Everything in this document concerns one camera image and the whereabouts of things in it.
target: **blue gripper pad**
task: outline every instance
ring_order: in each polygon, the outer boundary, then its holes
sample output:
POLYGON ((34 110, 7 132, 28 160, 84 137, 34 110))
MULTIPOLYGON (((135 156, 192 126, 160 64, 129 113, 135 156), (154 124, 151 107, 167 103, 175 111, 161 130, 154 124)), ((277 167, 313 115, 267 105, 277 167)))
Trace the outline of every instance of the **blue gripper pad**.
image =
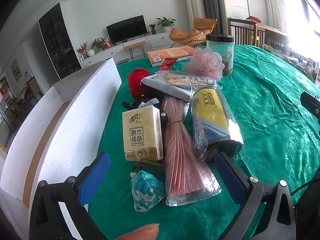
POLYGON ((101 154, 103 154, 103 156, 96 163, 94 168, 89 172, 89 174, 79 187, 78 199, 82 206, 84 206, 85 204, 89 204, 92 201, 103 178, 105 177, 110 168, 110 155, 107 153, 101 154))
POLYGON ((243 205, 246 202, 246 188, 235 171, 221 154, 214 158, 214 166, 219 173, 234 203, 243 205))

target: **potted plant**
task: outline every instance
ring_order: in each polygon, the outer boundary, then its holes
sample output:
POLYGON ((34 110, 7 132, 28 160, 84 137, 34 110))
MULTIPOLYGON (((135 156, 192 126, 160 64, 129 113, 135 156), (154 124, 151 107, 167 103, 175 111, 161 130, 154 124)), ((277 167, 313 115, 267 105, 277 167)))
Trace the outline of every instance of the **potted plant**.
POLYGON ((88 43, 85 42, 84 44, 80 44, 80 48, 77 48, 77 52, 81 55, 83 55, 83 58, 88 58, 87 56, 87 46, 88 46, 88 43))
POLYGON ((150 29, 151 29, 151 33, 152 33, 152 34, 157 34, 156 24, 155 24, 155 23, 149 24, 149 27, 150 27, 150 29))
POLYGON ((96 48, 97 52, 103 50, 103 46, 100 38, 94 39, 94 41, 92 42, 91 49, 87 52, 89 57, 92 57, 95 54, 95 51, 93 48, 96 48))
POLYGON ((170 32, 171 28, 174 26, 174 22, 176 21, 175 19, 169 18, 167 19, 166 17, 161 18, 156 18, 158 20, 158 26, 161 25, 162 28, 164 29, 164 32, 170 32))

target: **clear plastic jar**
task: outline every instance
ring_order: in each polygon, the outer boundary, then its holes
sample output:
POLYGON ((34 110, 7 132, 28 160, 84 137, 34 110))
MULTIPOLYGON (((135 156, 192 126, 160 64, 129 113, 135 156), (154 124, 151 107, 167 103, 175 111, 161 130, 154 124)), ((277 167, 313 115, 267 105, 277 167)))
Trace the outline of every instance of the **clear plastic jar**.
POLYGON ((224 64, 222 74, 224 76, 231 75, 233 71, 233 36, 225 34, 208 34, 206 35, 206 40, 207 47, 214 52, 218 52, 222 57, 222 63, 224 64))

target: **curtain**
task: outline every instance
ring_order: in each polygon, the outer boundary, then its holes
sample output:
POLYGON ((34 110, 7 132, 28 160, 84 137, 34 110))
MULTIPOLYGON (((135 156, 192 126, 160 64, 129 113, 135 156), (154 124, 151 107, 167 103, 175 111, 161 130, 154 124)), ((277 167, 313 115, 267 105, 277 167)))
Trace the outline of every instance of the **curtain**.
POLYGON ((285 13, 285 0, 267 0, 268 26, 287 33, 287 18, 285 13))
POLYGON ((190 28, 193 29, 194 18, 206 18, 203 0, 186 0, 188 6, 190 28))
POLYGON ((219 0, 203 0, 204 9, 208 19, 217 19, 217 25, 212 31, 213 34, 223 33, 222 22, 220 20, 221 11, 219 6, 219 0))

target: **plastic wrapper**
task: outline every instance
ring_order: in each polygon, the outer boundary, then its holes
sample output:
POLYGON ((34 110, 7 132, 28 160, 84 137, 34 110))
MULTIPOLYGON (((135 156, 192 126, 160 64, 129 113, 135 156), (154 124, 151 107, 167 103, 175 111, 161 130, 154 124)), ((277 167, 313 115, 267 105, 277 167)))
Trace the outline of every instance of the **plastic wrapper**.
POLYGON ((163 109, 169 118, 163 137, 168 206, 193 203, 221 191, 207 163, 196 158, 192 138, 183 124, 188 105, 175 97, 167 97, 163 102, 163 109))
POLYGON ((211 88, 199 89, 192 98, 191 112, 198 159, 208 162, 219 152, 234 159, 243 146, 243 139, 223 94, 211 88))
POLYGON ((164 62, 161 64, 160 68, 158 69, 158 71, 162 71, 162 70, 171 70, 173 64, 178 60, 178 58, 166 58, 164 60, 164 62))
POLYGON ((217 81, 210 77, 205 77, 201 75, 190 74, 181 71, 158 71, 156 72, 158 79, 161 83, 180 86, 180 87, 193 87, 202 88, 210 87, 216 89, 219 87, 217 81))
POLYGON ((170 96, 180 98, 184 101, 191 102, 191 98, 194 91, 189 87, 179 87, 172 86, 165 83, 163 80, 158 79, 158 74, 154 74, 152 76, 145 77, 141 80, 141 83, 145 84, 148 87, 157 89, 161 92, 164 92, 170 96))

